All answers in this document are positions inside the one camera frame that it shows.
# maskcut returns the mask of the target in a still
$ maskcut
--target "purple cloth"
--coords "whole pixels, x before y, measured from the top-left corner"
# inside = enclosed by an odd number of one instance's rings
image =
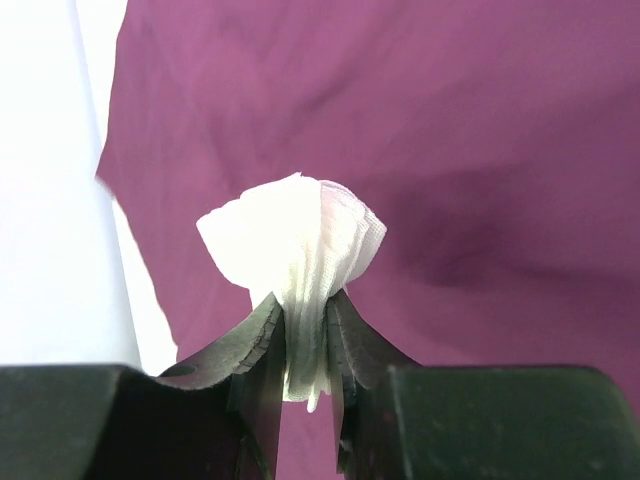
[[[180,358],[250,309],[196,220],[302,171],[388,226],[349,291],[406,353],[593,365],[640,411],[639,26],[632,0],[129,2],[99,175]],[[285,405],[280,479],[334,478],[329,403]]]

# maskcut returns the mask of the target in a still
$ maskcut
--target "crumpled paper towel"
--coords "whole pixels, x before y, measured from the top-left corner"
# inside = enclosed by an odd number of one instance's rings
[[[273,292],[285,315],[284,400],[313,412],[330,393],[324,307],[358,278],[386,227],[334,182],[297,173],[244,192],[202,217],[197,228],[222,274],[249,289],[255,308]]]

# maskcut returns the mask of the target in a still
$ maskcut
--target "white tissue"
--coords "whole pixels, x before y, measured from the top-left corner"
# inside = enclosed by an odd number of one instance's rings
[[[297,173],[244,192],[197,222],[222,274],[257,306],[271,292],[285,314],[284,400],[330,393],[324,307],[367,269],[386,227],[334,182]]]

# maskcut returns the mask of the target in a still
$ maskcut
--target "white wall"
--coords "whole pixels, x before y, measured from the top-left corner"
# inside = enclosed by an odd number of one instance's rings
[[[107,133],[116,38],[126,4],[127,0],[76,0],[101,148]],[[142,367],[157,375],[175,363],[177,348],[127,219],[116,202],[113,208]]]
[[[140,365],[136,332],[147,371],[175,359],[118,212],[134,330],[112,201],[94,179],[123,12],[122,0],[0,2],[0,364]]]

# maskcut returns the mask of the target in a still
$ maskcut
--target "purple fabric backdrop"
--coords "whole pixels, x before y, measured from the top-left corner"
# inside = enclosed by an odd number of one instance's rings
[[[639,25],[632,0],[130,1],[99,175],[179,356],[250,309],[196,220],[302,171],[387,224],[350,294],[405,352],[594,365],[639,411]],[[280,479],[334,478],[329,416],[285,405]]]

